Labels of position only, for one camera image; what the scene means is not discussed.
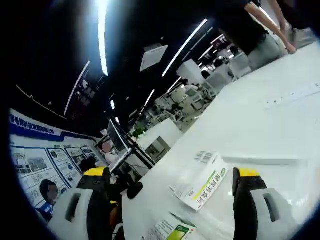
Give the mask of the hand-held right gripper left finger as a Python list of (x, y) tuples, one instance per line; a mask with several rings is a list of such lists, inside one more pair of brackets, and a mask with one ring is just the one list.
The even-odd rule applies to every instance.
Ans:
[(112, 204), (108, 167), (92, 168), (78, 185), (63, 193), (53, 207), (48, 228), (58, 240), (108, 240), (111, 238)]

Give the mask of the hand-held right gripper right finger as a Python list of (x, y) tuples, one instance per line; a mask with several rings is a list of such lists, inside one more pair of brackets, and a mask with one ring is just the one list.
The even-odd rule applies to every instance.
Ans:
[(300, 228), (292, 206), (252, 168), (233, 168), (235, 240), (290, 240)]

